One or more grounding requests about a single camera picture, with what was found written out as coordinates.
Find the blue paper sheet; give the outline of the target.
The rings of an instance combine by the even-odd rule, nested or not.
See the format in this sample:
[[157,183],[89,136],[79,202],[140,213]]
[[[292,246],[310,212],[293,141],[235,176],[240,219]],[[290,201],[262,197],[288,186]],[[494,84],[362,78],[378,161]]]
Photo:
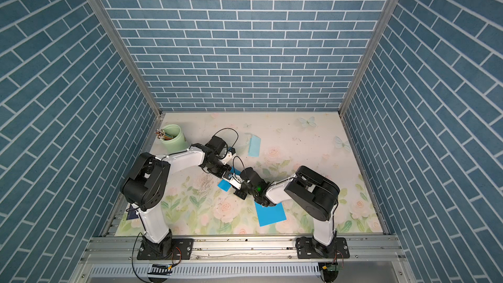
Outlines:
[[258,203],[254,204],[260,227],[280,223],[287,220],[282,203],[269,207],[262,206]]
[[218,186],[220,189],[222,189],[223,191],[229,191],[229,190],[230,190],[230,188],[231,188],[231,187],[233,187],[233,186],[232,186],[232,185],[231,185],[231,184],[230,184],[230,183],[226,180],[226,178],[227,178],[227,174],[228,174],[229,172],[234,172],[234,173],[238,174],[239,176],[240,176],[240,174],[241,174],[241,171],[239,171],[239,170],[237,170],[237,169],[235,169],[235,168],[232,168],[232,169],[230,169],[230,170],[226,171],[226,172],[225,172],[225,174],[224,174],[224,175],[222,176],[222,178],[221,178],[221,182],[220,182],[220,183],[218,183],[218,185],[217,185],[217,186]]

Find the light blue square paper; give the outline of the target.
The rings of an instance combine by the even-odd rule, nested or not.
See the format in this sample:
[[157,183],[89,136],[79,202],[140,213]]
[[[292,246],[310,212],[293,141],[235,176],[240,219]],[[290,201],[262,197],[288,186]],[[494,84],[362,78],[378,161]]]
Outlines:
[[252,135],[250,138],[250,144],[248,148],[248,156],[249,157],[259,157],[261,149],[261,138]]

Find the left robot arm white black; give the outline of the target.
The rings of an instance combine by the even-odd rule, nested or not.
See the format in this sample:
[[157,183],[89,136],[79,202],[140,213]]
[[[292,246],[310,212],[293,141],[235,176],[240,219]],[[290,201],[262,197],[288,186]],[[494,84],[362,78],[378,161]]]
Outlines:
[[218,136],[207,144],[193,144],[171,155],[140,154],[130,169],[121,193],[144,227],[141,247],[149,257],[164,259],[172,255],[172,232],[165,222],[161,200],[171,174],[199,167],[217,178],[231,171],[228,162],[236,155],[233,146]]

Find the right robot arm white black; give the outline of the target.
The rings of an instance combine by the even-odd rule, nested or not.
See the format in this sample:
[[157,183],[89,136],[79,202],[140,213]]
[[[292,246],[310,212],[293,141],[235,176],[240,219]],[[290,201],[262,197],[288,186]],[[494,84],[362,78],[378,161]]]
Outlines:
[[314,233],[305,239],[302,248],[320,258],[336,255],[334,214],[339,205],[340,188],[314,170],[300,166],[293,176],[279,182],[266,182],[251,167],[238,173],[235,169],[224,175],[236,189],[235,195],[245,199],[253,196],[263,208],[276,207],[287,200],[297,203],[313,218]]

